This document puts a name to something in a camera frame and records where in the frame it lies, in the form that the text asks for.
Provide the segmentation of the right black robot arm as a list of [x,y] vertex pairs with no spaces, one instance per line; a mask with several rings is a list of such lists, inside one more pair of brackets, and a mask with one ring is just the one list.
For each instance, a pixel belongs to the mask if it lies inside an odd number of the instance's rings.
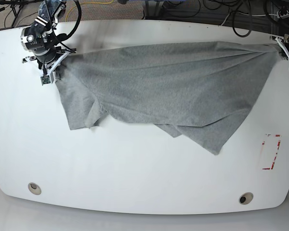
[[72,37],[76,32],[82,16],[79,1],[74,1],[78,10],[78,18],[69,34],[56,34],[55,29],[59,19],[65,14],[65,0],[45,0],[41,3],[38,16],[31,26],[25,27],[21,34],[21,44],[24,50],[31,52],[32,56],[26,56],[22,59],[23,63],[34,64],[37,62],[37,68],[41,84],[53,83],[56,79],[56,68],[70,54],[75,53],[77,49],[70,48],[64,44],[64,41]]

